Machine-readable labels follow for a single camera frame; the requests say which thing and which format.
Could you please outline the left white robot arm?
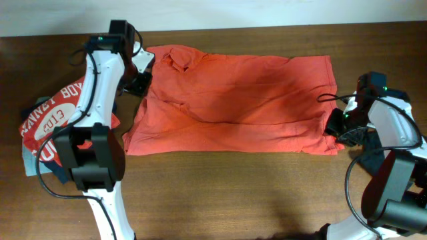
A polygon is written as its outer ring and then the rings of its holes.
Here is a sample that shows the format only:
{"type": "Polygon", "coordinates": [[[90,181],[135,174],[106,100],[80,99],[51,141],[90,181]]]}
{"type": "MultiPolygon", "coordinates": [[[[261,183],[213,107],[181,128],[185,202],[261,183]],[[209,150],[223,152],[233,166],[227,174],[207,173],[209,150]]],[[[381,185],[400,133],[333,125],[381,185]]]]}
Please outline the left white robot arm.
{"type": "Polygon", "coordinates": [[[116,93],[146,86],[145,69],[154,55],[134,36],[90,37],[85,44],[86,73],[75,113],[52,137],[67,178],[91,205],[102,239],[135,239],[121,194],[125,153],[112,130],[116,93]]]}

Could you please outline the orange t-shirt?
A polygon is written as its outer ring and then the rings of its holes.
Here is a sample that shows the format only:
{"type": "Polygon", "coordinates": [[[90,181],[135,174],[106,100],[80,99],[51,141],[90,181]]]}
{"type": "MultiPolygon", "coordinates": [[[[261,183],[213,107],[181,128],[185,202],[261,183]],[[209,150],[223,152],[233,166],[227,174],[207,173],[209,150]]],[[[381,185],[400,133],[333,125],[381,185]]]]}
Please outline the orange t-shirt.
{"type": "Polygon", "coordinates": [[[150,47],[153,78],[131,129],[128,155],[172,151],[296,152],[336,155],[325,132],[338,86],[327,55],[285,58],[150,47]]]}

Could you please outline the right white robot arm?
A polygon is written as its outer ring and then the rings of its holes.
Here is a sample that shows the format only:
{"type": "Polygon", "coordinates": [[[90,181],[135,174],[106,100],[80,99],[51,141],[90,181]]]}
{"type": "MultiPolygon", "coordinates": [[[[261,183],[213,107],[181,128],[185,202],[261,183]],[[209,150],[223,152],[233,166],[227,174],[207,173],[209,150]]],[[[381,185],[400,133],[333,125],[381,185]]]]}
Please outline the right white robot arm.
{"type": "Polygon", "coordinates": [[[351,216],[322,228],[323,239],[390,239],[426,234],[426,140],[399,91],[357,91],[347,95],[345,111],[332,114],[339,141],[355,145],[355,134],[372,128],[380,147],[366,149],[348,166],[344,192],[351,216]],[[384,161],[366,186],[359,211],[350,199],[350,175],[364,157],[384,161]]]}

